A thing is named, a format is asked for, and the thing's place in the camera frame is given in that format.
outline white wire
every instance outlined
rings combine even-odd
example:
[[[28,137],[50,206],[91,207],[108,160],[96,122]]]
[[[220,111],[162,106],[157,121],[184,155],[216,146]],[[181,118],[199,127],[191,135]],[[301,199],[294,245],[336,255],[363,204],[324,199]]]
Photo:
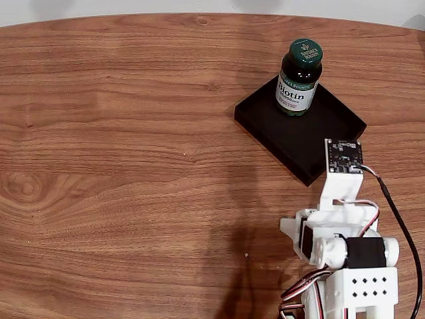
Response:
[[[379,177],[379,175],[373,170],[373,169],[371,169],[369,166],[367,166],[367,165],[363,165],[363,164],[360,164],[360,165],[357,165],[357,167],[360,167],[360,168],[363,168],[363,169],[365,169],[365,170],[367,170],[369,173],[371,173],[372,175],[374,175],[375,177]]]
[[[303,285],[308,284],[311,280],[313,280],[313,277],[322,277],[325,274],[332,274],[330,270],[317,270],[313,272],[310,276],[305,276],[305,278],[302,278],[299,280],[293,287],[288,289],[283,295],[282,298],[286,298],[286,296],[292,295],[294,292],[298,291]]]
[[[376,209],[376,211],[375,211],[375,214],[373,215],[373,217],[371,218],[371,220],[370,221],[368,221],[367,223],[366,223],[366,225],[361,229],[361,232],[360,232],[360,234],[361,233],[363,233],[363,231],[365,231],[365,227],[373,220],[373,219],[376,219],[377,218],[377,215],[378,215],[378,213],[379,213],[379,206],[378,206],[378,204],[376,204],[374,201],[369,201],[368,199],[356,199],[355,201],[345,201],[345,200],[343,200],[343,199],[337,199],[336,201],[338,201],[338,202],[340,202],[340,203],[342,203],[342,204],[356,204],[356,203],[359,203],[359,204],[368,204],[368,205],[370,205],[370,206],[373,206],[375,209]]]

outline white wall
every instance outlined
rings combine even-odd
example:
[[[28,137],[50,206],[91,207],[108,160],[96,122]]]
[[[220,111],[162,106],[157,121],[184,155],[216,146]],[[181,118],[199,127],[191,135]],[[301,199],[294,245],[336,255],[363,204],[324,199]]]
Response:
[[[2,0],[0,26],[69,17],[157,12],[305,15],[425,30],[425,0]]]

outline bottle label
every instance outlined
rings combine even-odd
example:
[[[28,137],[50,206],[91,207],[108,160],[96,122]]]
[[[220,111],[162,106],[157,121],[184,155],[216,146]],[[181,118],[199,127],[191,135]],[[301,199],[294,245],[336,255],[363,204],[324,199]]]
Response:
[[[291,81],[281,71],[276,88],[276,100],[287,110],[304,111],[310,107],[316,87],[317,82],[300,84]]]

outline black tray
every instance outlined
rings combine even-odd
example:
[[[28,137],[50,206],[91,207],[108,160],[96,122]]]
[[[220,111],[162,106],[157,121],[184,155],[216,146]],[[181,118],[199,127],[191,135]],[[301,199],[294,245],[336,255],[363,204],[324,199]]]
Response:
[[[234,110],[234,118],[307,186],[325,170],[325,138],[356,140],[366,124],[318,84],[310,109],[287,116],[275,105],[278,77]]]

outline black electronic component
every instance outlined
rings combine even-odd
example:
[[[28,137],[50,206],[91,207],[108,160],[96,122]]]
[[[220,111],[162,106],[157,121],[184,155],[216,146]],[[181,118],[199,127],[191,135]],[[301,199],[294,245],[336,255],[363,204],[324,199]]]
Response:
[[[330,173],[362,174],[356,167],[363,164],[360,142],[327,140],[327,157]]]
[[[302,243],[303,254],[310,259],[311,252],[313,250],[313,229],[308,226],[304,226],[303,230],[303,243]]]
[[[386,267],[385,246],[382,237],[349,237],[346,268]]]
[[[298,247],[301,249],[301,242],[303,241],[303,227],[304,222],[307,221],[307,217],[301,218],[301,223],[299,223],[299,237],[298,237]]]

